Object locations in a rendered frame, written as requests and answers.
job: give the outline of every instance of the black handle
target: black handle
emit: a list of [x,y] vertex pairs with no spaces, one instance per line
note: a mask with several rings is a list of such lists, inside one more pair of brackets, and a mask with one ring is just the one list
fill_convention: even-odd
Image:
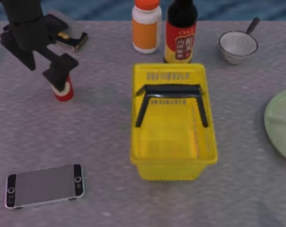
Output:
[[136,96],[141,95],[143,92],[145,92],[145,94],[135,123],[136,127],[139,128],[141,126],[147,110],[149,100],[151,98],[196,98],[202,124],[205,128],[208,127],[200,85],[185,85],[185,84],[144,85],[137,91]]
[[250,35],[253,32],[253,30],[256,28],[259,22],[260,22],[260,19],[258,17],[255,17],[253,21],[251,22],[251,24],[249,25],[249,27],[247,28],[246,33]]

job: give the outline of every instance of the phone camera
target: phone camera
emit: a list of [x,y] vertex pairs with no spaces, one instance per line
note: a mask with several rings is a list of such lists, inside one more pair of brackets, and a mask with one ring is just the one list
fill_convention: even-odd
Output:
[[76,183],[80,183],[82,180],[82,178],[80,176],[75,177],[75,182]]
[[10,187],[10,188],[7,189],[7,192],[8,192],[9,194],[13,194],[13,193],[15,192],[15,188]]

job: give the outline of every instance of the gray countertop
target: gray countertop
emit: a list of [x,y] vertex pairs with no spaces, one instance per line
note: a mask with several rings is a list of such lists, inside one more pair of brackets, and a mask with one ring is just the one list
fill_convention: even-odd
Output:
[[[0,227],[286,227],[286,161],[263,126],[267,102],[286,89],[286,22],[260,22],[259,51],[239,66],[220,58],[218,37],[249,22],[199,22],[194,62],[206,67],[219,159],[196,181],[170,183],[142,180],[129,160],[132,65],[162,62],[163,43],[142,55],[130,22],[83,24],[90,40],[72,54],[67,103],[41,76],[47,60],[36,55],[30,72],[0,46]],[[82,199],[4,207],[7,175],[70,163],[83,165]]]

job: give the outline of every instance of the bin handle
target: bin handle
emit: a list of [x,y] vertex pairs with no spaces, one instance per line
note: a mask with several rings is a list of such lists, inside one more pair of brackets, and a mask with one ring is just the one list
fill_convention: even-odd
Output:
[[206,112],[202,99],[202,88],[200,85],[187,85],[187,84],[146,84],[136,92],[136,96],[140,96],[143,93],[144,98],[139,110],[135,126],[141,127],[143,122],[149,100],[151,98],[196,98],[200,112],[202,124],[205,128],[208,127],[208,121],[206,118]]

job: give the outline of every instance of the black toy figure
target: black toy figure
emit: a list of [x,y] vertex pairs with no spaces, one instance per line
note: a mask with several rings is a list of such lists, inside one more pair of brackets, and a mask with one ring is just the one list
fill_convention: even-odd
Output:
[[55,43],[59,32],[68,25],[53,15],[43,15],[41,0],[0,0],[9,25],[0,35],[1,44],[31,71],[36,69],[33,51],[47,58],[50,68],[43,72],[52,84],[55,97],[68,101],[73,97],[69,73],[78,66],[78,61],[68,54],[56,55],[47,46]]

